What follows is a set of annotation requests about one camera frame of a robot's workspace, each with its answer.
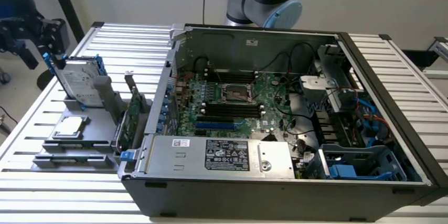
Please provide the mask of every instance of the warning label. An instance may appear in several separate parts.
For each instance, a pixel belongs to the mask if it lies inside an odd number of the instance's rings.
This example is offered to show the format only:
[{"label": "warning label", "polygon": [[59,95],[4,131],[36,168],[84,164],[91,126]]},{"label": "warning label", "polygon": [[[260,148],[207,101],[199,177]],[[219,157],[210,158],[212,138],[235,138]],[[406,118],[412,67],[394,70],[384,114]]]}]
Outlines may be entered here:
[{"label": "warning label", "polygon": [[206,168],[250,171],[247,141],[207,140]]}]

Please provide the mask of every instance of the slatted metal table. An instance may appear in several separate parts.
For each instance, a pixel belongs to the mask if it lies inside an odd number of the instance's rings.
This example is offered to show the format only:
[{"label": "slatted metal table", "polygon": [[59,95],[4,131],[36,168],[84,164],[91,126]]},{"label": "slatted metal table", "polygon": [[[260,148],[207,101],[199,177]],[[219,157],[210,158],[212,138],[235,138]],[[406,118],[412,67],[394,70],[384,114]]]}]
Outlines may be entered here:
[{"label": "slatted metal table", "polygon": [[[171,48],[170,31],[170,26],[104,24],[91,28],[72,55],[102,55],[114,89],[124,98],[130,98],[131,93],[122,75],[134,71],[138,88],[151,99]],[[392,41],[378,35],[351,37],[448,172],[446,98]],[[0,147],[2,223],[238,222],[143,216],[116,174],[30,172],[34,156],[42,151],[44,139],[66,109],[64,97],[54,79]],[[426,207],[403,207],[378,223],[448,223],[448,197]]]}]

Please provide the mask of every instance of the green circuit board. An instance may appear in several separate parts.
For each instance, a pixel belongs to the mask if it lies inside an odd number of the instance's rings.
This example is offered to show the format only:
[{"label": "green circuit board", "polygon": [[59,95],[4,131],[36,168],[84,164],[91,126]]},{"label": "green circuit board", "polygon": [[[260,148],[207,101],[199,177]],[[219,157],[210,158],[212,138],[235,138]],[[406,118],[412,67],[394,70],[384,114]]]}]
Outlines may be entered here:
[{"label": "green circuit board", "polygon": [[[179,99],[180,102],[180,120],[178,135],[180,136],[195,136],[196,134],[196,122],[198,116],[202,116],[202,103],[207,101],[211,104],[263,104],[266,114],[262,118],[234,118],[235,128],[232,130],[218,130],[218,129],[202,129],[206,130],[207,137],[231,137],[231,138],[251,138],[254,133],[266,133],[271,128],[280,129],[280,121],[286,125],[290,117],[283,115],[276,109],[291,112],[291,107],[284,105],[287,91],[284,88],[279,90],[279,83],[272,84],[272,81],[279,81],[280,77],[274,74],[262,74],[256,81],[251,84],[250,91],[251,101],[244,101],[240,99],[234,99],[232,101],[223,100],[223,87],[242,87],[244,88],[247,84],[232,84],[232,83],[216,83],[207,82],[198,76],[186,81],[184,97],[186,99]],[[279,90],[279,97],[282,97],[282,102],[276,103],[275,93]]]}]

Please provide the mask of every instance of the power supply label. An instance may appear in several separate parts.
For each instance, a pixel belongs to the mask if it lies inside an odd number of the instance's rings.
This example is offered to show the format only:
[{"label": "power supply label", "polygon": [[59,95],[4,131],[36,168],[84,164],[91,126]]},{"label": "power supply label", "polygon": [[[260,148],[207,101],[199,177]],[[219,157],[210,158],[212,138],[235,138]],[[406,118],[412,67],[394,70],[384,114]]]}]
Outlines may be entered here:
[{"label": "power supply label", "polygon": [[207,140],[206,168],[248,172],[251,168],[247,141]]}]

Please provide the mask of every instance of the floor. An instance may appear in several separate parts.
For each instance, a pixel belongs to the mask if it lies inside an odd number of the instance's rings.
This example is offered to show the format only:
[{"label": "floor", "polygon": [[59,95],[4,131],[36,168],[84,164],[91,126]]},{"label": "floor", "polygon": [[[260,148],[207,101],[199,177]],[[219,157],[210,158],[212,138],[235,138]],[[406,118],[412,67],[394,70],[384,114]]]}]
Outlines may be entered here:
[{"label": "floor", "polygon": [[[0,54],[0,67],[11,75],[11,82],[0,84],[0,106],[19,121],[40,94],[36,80],[47,70],[47,65],[40,61],[36,69],[31,70],[18,56],[3,53]],[[4,122],[11,129],[16,125],[10,118],[6,118]],[[6,139],[7,136],[0,134],[0,145]]]}]

